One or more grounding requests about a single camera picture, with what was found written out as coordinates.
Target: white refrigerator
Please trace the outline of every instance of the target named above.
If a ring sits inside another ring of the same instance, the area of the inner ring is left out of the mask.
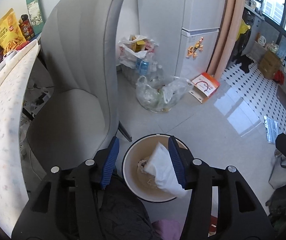
[[[206,72],[218,37],[225,1],[138,0],[140,34],[158,44],[156,60],[166,73],[192,80]],[[197,55],[193,55],[195,45],[198,47]],[[191,46],[193,53],[187,58]]]

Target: tile floor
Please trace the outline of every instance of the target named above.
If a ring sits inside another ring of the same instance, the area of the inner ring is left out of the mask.
[[[133,138],[152,133],[167,133],[181,139],[194,157],[213,167],[233,165],[241,172],[261,204],[270,198],[273,189],[268,183],[274,164],[275,146],[267,143],[265,126],[224,80],[217,92],[205,104],[192,95],[182,100],[166,114],[144,109],[135,98],[135,89],[118,74],[119,118]],[[119,132],[120,153],[116,162],[122,174],[122,160],[131,143]],[[144,202],[151,221],[175,219],[183,226],[190,194],[167,203]],[[212,211],[217,212],[217,193],[213,193]]]
[[[280,133],[286,133],[286,109],[276,96],[278,84],[264,78],[255,62],[249,66],[247,74],[239,66],[232,64],[226,68],[222,79],[245,100],[262,122],[266,115],[278,122]]]

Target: yellow snack bag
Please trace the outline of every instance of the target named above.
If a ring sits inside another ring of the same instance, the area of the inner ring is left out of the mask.
[[[11,8],[0,20],[0,46],[4,49],[3,54],[24,42],[26,40],[22,35],[14,10]]]

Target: paper towel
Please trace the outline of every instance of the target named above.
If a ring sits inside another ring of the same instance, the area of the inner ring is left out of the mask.
[[[160,142],[150,156],[144,171],[155,176],[157,187],[175,197],[182,198],[187,191],[178,183],[169,151]]]

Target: bowl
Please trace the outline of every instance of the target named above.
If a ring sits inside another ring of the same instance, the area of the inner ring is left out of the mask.
[[[168,140],[170,135],[167,134],[150,134],[135,143],[125,153],[122,163],[122,175],[128,188],[140,199],[152,202],[163,203],[175,199],[170,193],[164,192],[159,188],[150,188],[145,186],[138,178],[138,163],[150,157],[158,142],[162,143],[168,149]],[[176,139],[179,147],[188,149],[187,146]]]

